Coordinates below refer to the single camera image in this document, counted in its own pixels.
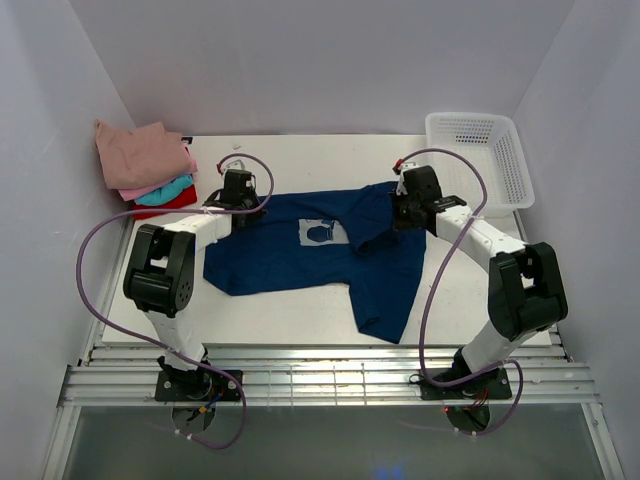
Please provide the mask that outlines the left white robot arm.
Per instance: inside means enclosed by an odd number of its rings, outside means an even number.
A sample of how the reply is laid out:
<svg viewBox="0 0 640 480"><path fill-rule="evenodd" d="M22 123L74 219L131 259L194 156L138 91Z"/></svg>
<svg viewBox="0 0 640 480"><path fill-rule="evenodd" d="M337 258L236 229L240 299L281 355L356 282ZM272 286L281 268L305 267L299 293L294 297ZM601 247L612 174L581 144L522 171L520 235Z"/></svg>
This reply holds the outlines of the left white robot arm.
<svg viewBox="0 0 640 480"><path fill-rule="evenodd" d="M158 360L162 371L190 399L205 397L212 387L210 372L200 367L207 351L184 317L195 290L196 254L260 219L259 205L255 176L231 168L223 174L223 188L205 201L203 214L162 226L143 224L136 232L124 295L164 345Z"/></svg>

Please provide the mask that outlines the blue printed t shirt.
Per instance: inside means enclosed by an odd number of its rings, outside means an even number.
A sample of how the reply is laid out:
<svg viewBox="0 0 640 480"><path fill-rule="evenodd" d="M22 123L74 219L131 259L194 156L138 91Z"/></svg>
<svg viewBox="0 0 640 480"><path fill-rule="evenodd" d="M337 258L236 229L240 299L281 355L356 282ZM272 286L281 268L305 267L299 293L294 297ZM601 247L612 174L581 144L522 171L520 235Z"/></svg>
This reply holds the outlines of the blue printed t shirt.
<svg viewBox="0 0 640 480"><path fill-rule="evenodd" d="M397 344L427 241L422 230L395 230L394 189L274 195L264 217L206 248L203 277L231 296L345 284L358 332Z"/></svg>

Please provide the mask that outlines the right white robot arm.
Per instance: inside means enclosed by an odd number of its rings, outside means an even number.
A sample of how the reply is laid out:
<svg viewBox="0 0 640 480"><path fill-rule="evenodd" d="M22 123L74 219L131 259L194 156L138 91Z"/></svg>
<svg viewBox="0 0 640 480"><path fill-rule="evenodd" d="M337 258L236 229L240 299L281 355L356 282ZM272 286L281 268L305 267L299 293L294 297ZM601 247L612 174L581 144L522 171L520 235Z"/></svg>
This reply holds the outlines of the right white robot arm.
<svg viewBox="0 0 640 480"><path fill-rule="evenodd" d="M568 303L555 250L547 243L526 243L482 219L456 195L443 194L435 170L400 162L391 195L394 225L422 229L450 243L427 296L420 328L427 328L437 288L456 252L464 253L488 276L488 320L456 352L451 367L437 375L422 374L430 386L474 397L526 340L568 315Z"/></svg>

